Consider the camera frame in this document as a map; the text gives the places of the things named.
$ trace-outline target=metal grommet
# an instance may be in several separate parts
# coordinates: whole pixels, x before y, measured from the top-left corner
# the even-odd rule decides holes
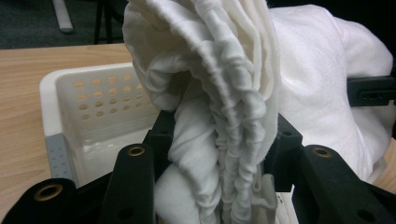
[[[140,156],[145,153],[145,151],[143,147],[131,147],[128,150],[128,156]]]
[[[314,153],[315,153],[315,155],[323,157],[323,158],[330,158],[332,156],[332,153],[329,150],[327,150],[326,148],[321,148],[321,147],[315,147]]]
[[[48,201],[58,196],[63,189],[64,186],[62,186],[61,184],[48,184],[47,186],[39,189],[35,193],[34,198],[38,202]]]

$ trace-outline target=floor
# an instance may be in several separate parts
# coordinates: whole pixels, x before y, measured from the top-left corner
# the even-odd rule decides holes
[[[74,33],[59,31],[51,0],[0,0],[0,49],[80,46],[93,44],[95,0],[64,0]],[[122,42],[121,24],[113,21],[115,43]],[[105,36],[102,20],[101,37]]]

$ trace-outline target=white blanket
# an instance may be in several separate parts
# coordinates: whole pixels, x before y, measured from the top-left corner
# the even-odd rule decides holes
[[[152,102],[177,110],[173,164],[156,183],[165,223],[295,223],[262,161],[280,112],[304,145],[337,150],[367,179],[388,148],[393,107],[354,108],[347,77],[385,76],[392,56],[361,25],[315,6],[130,0],[125,44]]]

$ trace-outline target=white plastic tray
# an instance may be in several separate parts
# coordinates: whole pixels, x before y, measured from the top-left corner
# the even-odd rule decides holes
[[[131,63],[50,73],[40,97],[51,175],[78,187],[111,172],[119,150],[141,143],[159,114]]]

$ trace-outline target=wooden table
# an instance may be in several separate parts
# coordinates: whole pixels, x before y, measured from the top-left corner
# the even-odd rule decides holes
[[[0,50],[0,220],[34,184],[50,178],[39,83],[48,73],[73,67],[127,63],[123,44]],[[396,150],[377,185],[396,192]]]

